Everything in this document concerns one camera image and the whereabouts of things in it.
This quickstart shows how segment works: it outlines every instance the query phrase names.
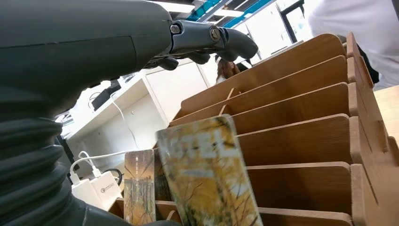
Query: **autumn tree image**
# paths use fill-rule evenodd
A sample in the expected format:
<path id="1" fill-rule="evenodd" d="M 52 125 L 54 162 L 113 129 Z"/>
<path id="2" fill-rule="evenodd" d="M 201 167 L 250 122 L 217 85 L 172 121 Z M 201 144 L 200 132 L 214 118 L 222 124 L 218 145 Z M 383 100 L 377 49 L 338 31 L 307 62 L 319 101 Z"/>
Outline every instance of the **autumn tree image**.
<path id="1" fill-rule="evenodd" d="M 124 218 L 133 225 L 156 220 L 154 187 L 154 151 L 136 151 L 125 155 Z"/>
<path id="2" fill-rule="evenodd" d="M 158 132 L 160 156 L 185 226 L 261 226 L 230 118 Z"/>

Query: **white shirt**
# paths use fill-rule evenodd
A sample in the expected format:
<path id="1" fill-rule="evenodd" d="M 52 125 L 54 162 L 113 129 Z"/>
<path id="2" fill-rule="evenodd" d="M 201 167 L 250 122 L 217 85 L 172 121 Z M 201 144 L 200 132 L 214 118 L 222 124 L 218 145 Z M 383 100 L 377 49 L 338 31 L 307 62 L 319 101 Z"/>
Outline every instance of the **white shirt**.
<path id="1" fill-rule="evenodd" d="M 306 0 L 305 17 L 314 36 L 353 32 L 380 74 L 374 90 L 399 85 L 399 21 L 391 0 Z"/>
<path id="2" fill-rule="evenodd" d="M 222 81 L 225 81 L 226 79 L 220 76 L 218 79 L 216 79 L 216 84 L 221 83 Z"/>

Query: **brown hair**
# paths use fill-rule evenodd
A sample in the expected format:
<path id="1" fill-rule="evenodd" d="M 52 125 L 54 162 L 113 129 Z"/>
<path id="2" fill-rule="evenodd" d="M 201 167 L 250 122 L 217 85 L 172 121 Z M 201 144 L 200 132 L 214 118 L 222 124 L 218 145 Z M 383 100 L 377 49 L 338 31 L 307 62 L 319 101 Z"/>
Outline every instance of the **brown hair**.
<path id="1" fill-rule="evenodd" d="M 238 73 L 240 73 L 240 71 L 235 63 L 220 59 L 217 65 L 216 80 L 218 80 L 220 76 L 222 76 L 225 79 L 229 79 Z"/>

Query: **wooden slot rack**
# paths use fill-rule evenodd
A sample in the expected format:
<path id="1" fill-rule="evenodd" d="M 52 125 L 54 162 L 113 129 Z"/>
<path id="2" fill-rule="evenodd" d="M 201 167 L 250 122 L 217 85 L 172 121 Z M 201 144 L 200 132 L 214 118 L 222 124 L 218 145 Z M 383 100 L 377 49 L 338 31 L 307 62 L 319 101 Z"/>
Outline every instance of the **wooden slot rack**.
<path id="1" fill-rule="evenodd" d="M 352 33 L 323 34 L 186 100 L 169 126 L 235 122 L 264 225 L 393 226 L 399 150 Z M 155 149 L 157 219 L 181 223 Z"/>

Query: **metal bolt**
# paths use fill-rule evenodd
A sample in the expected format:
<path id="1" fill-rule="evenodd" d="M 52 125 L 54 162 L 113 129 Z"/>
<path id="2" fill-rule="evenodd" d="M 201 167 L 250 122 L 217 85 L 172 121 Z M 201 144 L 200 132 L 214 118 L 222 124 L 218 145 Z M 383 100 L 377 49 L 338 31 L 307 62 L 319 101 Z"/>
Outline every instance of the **metal bolt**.
<path id="1" fill-rule="evenodd" d="M 220 32 L 219 29 L 217 28 L 211 28 L 210 30 L 210 36 L 212 38 L 213 41 L 218 41 L 220 38 Z"/>
<path id="2" fill-rule="evenodd" d="M 172 25 L 170 27 L 170 32 L 172 32 L 172 34 L 178 34 L 180 33 L 180 27 L 177 25 Z"/>

